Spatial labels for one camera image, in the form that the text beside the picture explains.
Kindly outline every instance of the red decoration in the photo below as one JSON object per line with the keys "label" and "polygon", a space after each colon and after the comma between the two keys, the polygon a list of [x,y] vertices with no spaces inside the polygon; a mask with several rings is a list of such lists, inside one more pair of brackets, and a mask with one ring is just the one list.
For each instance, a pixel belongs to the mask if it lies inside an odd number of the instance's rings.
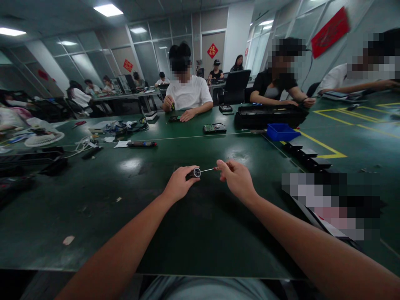
{"label": "red decoration", "polygon": [[133,65],[130,61],[126,59],[124,62],[124,68],[127,69],[129,72],[132,72]]}
{"label": "red decoration", "polygon": [[207,51],[208,55],[211,58],[214,58],[214,56],[218,53],[218,49],[217,47],[214,45],[214,43],[212,43],[211,47],[208,49]]}
{"label": "red decoration", "polygon": [[350,31],[346,9],[343,6],[312,38],[312,52],[317,58]]}
{"label": "red decoration", "polygon": [[49,80],[49,77],[47,76],[46,72],[43,72],[42,70],[37,70],[39,77],[43,78],[44,80]]}

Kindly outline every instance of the white paper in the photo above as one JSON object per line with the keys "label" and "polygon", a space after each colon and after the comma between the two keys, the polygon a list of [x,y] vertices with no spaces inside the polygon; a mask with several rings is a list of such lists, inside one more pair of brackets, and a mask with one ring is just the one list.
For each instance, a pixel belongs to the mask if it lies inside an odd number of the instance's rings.
{"label": "white paper", "polygon": [[129,141],[119,141],[118,144],[114,148],[126,148],[128,145]]}
{"label": "white paper", "polygon": [[115,137],[105,137],[104,138],[104,141],[108,142],[108,143],[114,142],[114,140],[115,140]]}

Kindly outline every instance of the green table surface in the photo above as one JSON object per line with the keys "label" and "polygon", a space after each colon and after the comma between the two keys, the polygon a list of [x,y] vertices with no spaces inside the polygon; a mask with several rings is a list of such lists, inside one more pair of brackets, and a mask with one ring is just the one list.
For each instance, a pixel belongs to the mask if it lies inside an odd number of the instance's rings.
{"label": "green table surface", "polygon": [[[362,106],[395,112],[399,96],[380,93]],[[380,164],[382,200],[388,206],[381,216],[381,240],[367,241],[367,255],[400,274],[395,195],[398,174],[400,127],[390,113],[359,108],[347,115],[337,109],[346,104],[318,100],[298,141],[331,160],[342,172],[355,173]],[[319,110],[330,117],[318,113]],[[118,148],[104,143],[95,159],[82,155],[69,159],[60,175],[36,176],[34,188],[18,195],[0,211],[0,268],[77,271],[109,238],[135,217],[164,189],[172,172],[182,165],[215,166],[217,159],[235,159],[245,164],[258,193],[278,207],[304,219],[291,197],[281,190],[282,173],[300,173],[296,161],[271,142],[234,126],[234,115],[218,108],[187,123],[168,123],[171,115],[158,113],[147,131],[125,140],[156,141],[155,148]],[[58,128],[65,137],[53,145],[75,148],[101,120],[138,120],[140,116],[88,119],[71,129],[75,121]],[[375,118],[381,122],[372,122]],[[227,133],[204,135],[204,124],[224,123]],[[107,135],[100,135],[100,140]],[[25,149],[22,143],[13,148]],[[63,240],[75,236],[69,245]],[[272,235],[219,181],[219,173],[204,173],[188,195],[166,214],[137,270],[144,274],[234,276],[274,279],[304,279],[305,276]]]}

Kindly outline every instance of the black office chair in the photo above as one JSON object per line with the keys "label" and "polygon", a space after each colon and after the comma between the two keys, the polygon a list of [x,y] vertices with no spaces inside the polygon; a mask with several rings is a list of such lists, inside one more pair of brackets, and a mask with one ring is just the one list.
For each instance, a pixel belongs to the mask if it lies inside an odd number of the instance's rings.
{"label": "black office chair", "polygon": [[249,82],[251,70],[232,72],[226,80],[224,94],[220,97],[220,103],[240,104],[245,101],[245,88]]}
{"label": "black office chair", "polygon": [[312,97],[315,93],[315,91],[317,90],[317,87],[320,85],[321,82],[316,82],[313,83],[312,85],[310,85],[310,87],[308,88],[308,91],[306,93],[307,97]]}
{"label": "black office chair", "polygon": [[245,103],[250,103],[250,96],[253,91],[253,87],[245,88]]}

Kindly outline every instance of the fluorescent light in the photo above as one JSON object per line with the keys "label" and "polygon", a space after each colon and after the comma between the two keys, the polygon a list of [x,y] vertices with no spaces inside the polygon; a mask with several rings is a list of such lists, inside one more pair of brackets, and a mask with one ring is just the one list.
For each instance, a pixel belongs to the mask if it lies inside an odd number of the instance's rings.
{"label": "fluorescent light", "polygon": [[132,28],[130,31],[132,31],[134,34],[139,34],[139,33],[145,33],[145,32],[147,32],[147,30],[144,29],[143,27]]}
{"label": "fluorescent light", "polygon": [[57,44],[64,45],[64,46],[73,46],[73,45],[77,45],[77,43],[70,42],[70,41],[61,41],[61,42],[57,42]]}
{"label": "fluorescent light", "polygon": [[105,15],[106,17],[112,17],[115,15],[123,15],[124,13],[114,6],[114,4],[107,4],[102,6],[94,7],[99,13]]}
{"label": "fluorescent light", "polygon": [[15,29],[9,29],[9,28],[5,28],[5,27],[1,27],[0,28],[0,34],[17,36],[17,35],[26,34],[26,32],[25,31],[15,30]]}
{"label": "fluorescent light", "polygon": [[273,23],[273,22],[274,22],[274,20],[265,21],[265,22],[262,22],[261,24],[258,24],[258,26],[261,26],[261,25],[268,25],[268,24],[271,24],[271,23]]}

